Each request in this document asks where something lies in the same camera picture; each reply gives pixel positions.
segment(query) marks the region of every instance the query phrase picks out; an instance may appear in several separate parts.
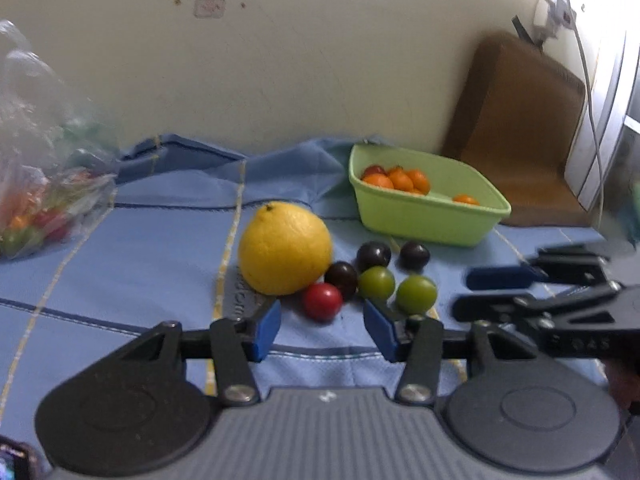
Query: blue cloth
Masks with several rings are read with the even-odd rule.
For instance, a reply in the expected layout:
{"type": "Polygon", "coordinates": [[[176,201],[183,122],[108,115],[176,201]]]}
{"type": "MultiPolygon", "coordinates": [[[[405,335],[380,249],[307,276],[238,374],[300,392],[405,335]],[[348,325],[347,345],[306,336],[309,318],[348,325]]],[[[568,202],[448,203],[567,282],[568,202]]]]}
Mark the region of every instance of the blue cloth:
{"type": "MultiPolygon", "coordinates": [[[[358,220],[346,178],[351,147],[346,140],[319,139],[247,158],[163,136],[124,153],[114,209],[84,243],[73,240],[0,264],[1,433],[37,446],[33,415],[41,398],[145,328],[166,319],[180,320],[185,329],[205,328],[218,296],[224,316],[250,314],[260,297],[238,273],[236,248],[264,202],[296,202],[320,215],[332,233],[335,259],[351,260],[361,243],[385,240],[358,220]]],[[[459,326],[447,306],[465,291],[468,266],[514,264],[518,254],[540,245],[598,238],[590,229],[499,226],[473,249],[431,246],[425,273],[438,285],[436,310],[447,327],[459,326]]],[[[390,268],[402,280],[395,263],[390,268]]],[[[602,380],[592,363],[572,365],[602,380]]],[[[318,326],[302,316],[297,297],[284,301],[275,346],[254,366],[263,395],[272,386],[299,385],[392,391],[401,370],[377,352],[358,301],[318,326]]],[[[190,381],[204,387],[206,377],[206,362],[190,363],[190,381]]],[[[445,363],[440,393],[459,380],[455,364],[445,363]]]]}

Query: plastic wrap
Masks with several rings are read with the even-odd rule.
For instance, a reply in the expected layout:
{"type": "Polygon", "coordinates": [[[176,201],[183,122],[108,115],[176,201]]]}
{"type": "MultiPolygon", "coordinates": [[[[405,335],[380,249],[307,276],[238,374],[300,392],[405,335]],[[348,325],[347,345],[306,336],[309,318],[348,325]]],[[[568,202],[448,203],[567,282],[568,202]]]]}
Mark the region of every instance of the plastic wrap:
{"type": "Polygon", "coordinates": [[[117,126],[7,21],[0,40],[0,259],[91,228],[114,189],[117,126]]]}

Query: green plastic basket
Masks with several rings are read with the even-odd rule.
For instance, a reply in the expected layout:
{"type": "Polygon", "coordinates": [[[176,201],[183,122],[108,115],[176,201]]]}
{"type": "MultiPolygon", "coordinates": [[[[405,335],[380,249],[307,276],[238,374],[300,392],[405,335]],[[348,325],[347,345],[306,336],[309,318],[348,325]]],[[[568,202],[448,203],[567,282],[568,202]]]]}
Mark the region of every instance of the green plastic basket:
{"type": "Polygon", "coordinates": [[[479,171],[444,156],[356,144],[349,160],[349,180],[362,223],[387,235],[471,247],[511,214],[507,199],[479,171]],[[431,181],[431,192],[420,196],[365,184],[360,176],[372,164],[421,170],[431,181]],[[481,205],[452,201],[462,193],[475,197],[481,205]]]}

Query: green plum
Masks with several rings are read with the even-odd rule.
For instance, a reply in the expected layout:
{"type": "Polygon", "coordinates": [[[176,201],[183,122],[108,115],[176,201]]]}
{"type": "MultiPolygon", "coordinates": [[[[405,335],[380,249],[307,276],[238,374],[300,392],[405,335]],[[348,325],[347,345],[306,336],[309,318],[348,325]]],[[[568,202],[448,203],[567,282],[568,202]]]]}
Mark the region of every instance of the green plum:
{"type": "Polygon", "coordinates": [[[368,300],[386,301],[396,290],[396,279],[386,267],[371,267],[360,275],[358,290],[368,300]]]}
{"type": "Polygon", "coordinates": [[[400,283],[396,303],[408,316],[424,314],[436,302],[438,289],[429,278],[414,274],[400,283]]]}

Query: gray ribbed surface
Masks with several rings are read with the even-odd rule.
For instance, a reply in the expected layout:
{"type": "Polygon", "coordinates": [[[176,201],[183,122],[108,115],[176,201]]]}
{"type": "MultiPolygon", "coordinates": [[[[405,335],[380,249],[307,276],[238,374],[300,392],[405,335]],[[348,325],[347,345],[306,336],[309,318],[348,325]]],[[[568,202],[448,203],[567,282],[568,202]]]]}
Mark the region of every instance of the gray ribbed surface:
{"type": "MultiPolygon", "coordinates": [[[[508,480],[475,460],[429,410],[399,406],[379,388],[274,389],[228,410],[196,450],[137,480],[508,480]]],[[[599,468],[536,479],[606,480],[599,468]]],[[[50,480],[86,480],[55,471],[50,480]]]]}

